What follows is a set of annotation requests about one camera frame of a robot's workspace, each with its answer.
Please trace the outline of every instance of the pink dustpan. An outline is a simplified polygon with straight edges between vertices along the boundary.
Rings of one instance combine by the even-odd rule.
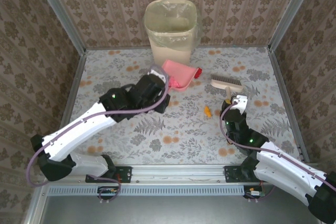
[[[166,73],[179,83],[178,87],[171,86],[170,89],[184,91],[194,78],[197,68],[188,67],[172,60],[166,60],[162,66]]]

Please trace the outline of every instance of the brush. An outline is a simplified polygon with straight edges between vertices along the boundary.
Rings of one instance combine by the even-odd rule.
[[[217,76],[215,74],[211,75],[211,85],[218,89],[225,89],[228,99],[231,99],[231,91],[242,92],[244,88],[239,80]]]

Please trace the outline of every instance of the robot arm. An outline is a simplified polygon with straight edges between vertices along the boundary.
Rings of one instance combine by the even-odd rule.
[[[226,110],[233,102],[237,105]],[[244,112],[246,103],[247,98],[240,95],[232,101],[225,100],[221,116],[227,129],[226,138],[247,155],[240,166],[242,177],[247,181],[257,178],[281,188],[308,206],[319,220],[333,224],[336,220],[336,173],[327,175],[298,161],[266,136],[250,129]]]
[[[38,152],[42,147],[45,148],[38,155],[38,164],[46,178],[49,181],[56,181],[69,174],[112,178],[116,168],[109,156],[95,157],[72,151],[97,132],[123,119],[130,119],[141,111],[144,112],[145,109],[142,108],[148,108],[159,102],[163,99],[167,82],[168,79],[164,75],[152,69],[137,84],[110,89],[82,116],[57,132],[47,136],[33,136],[30,141],[34,151]],[[154,110],[163,113],[169,100],[170,96],[167,94]],[[125,113],[126,110],[138,113]]]

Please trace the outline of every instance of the small orange toy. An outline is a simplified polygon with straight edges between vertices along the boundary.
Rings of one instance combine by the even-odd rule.
[[[208,118],[211,118],[212,115],[211,115],[211,110],[209,109],[208,106],[205,106],[204,108],[204,113],[207,115]]]

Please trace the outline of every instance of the brush bristles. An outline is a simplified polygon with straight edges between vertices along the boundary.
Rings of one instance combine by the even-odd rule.
[[[217,76],[215,74],[212,74],[211,79],[241,86],[241,82],[239,80],[230,79],[230,78],[227,78],[227,77],[224,77],[224,76]]]

